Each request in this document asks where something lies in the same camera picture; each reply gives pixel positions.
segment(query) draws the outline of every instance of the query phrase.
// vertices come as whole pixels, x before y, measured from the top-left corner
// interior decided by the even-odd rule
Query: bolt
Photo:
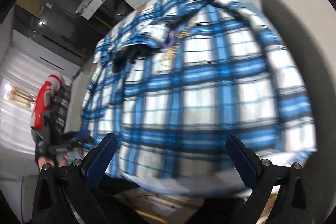
[[[293,163],[293,166],[296,170],[300,170],[302,168],[298,162]]]
[[[44,164],[42,169],[43,170],[48,170],[50,166],[51,166],[50,164]]]
[[[265,166],[269,166],[271,164],[271,162],[268,159],[262,159],[261,163]]]
[[[76,159],[76,160],[74,160],[73,162],[72,162],[72,164],[74,165],[74,166],[78,166],[78,165],[80,165],[82,163],[82,160],[80,160],[80,159]]]

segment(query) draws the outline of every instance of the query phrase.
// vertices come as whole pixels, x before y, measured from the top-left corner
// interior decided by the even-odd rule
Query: blue gripper pad
[[[117,148],[117,137],[112,133],[107,133],[97,147],[91,149],[84,157],[82,173],[86,177],[88,189],[98,186]]]
[[[258,170],[255,168],[253,163],[249,160],[248,156],[245,154],[241,145],[247,150],[247,148],[240,142],[241,145],[237,143],[232,135],[229,135],[225,141],[226,151],[232,160],[236,170],[244,182],[245,186],[254,189],[258,185]]]

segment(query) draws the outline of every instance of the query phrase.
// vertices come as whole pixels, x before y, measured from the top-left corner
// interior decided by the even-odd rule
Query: silver screw
[[[293,166],[296,170],[300,170],[302,168],[298,162],[293,163]]]
[[[80,165],[81,163],[82,163],[82,160],[80,160],[80,159],[76,159],[76,160],[73,161],[72,164],[73,164],[74,166],[78,166],[78,165]]]
[[[44,164],[42,169],[43,170],[48,170],[50,166],[51,166],[50,164]]]
[[[268,159],[262,159],[261,163],[265,166],[269,166],[271,164],[271,162]]]

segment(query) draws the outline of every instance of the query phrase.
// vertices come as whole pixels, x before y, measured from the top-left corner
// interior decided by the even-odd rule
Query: person's hand
[[[63,160],[61,162],[58,163],[58,167],[62,167],[62,166],[67,166],[68,165],[68,154],[64,154]],[[42,166],[45,164],[51,164],[51,166],[55,166],[55,163],[53,160],[47,158],[47,157],[39,157],[37,160],[37,164],[40,168],[40,170],[42,169]]]

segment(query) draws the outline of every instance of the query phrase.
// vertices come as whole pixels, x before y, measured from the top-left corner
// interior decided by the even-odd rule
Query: blue and white plaid blanket
[[[112,67],[121,50],[152,52]],[[101,40],[83,127],[119,150],[106,172],[157,193],[242,188],[225,151],[236,134],[275,164],[304,162],[315,127],[302,77],[280,37],[236,0],[152,0]]]

